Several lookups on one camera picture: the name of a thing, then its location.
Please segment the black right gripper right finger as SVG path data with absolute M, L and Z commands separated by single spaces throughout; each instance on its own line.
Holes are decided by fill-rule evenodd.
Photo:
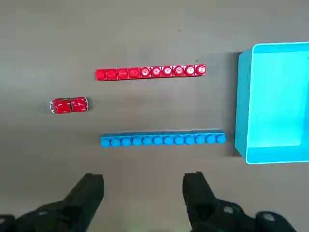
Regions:
M 218 199 L 202 172 L 186 173 L 183 197 L 193 232 L 294 232 L 280 214 L 271 211 L 247 215 L 236 203 Z

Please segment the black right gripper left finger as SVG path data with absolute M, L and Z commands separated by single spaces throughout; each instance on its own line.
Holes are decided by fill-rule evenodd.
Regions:
M 104 197 L 101 174 L 86 173 L 61 201 L 19 217 L 0 216 L 2 232 L 85 232 Z

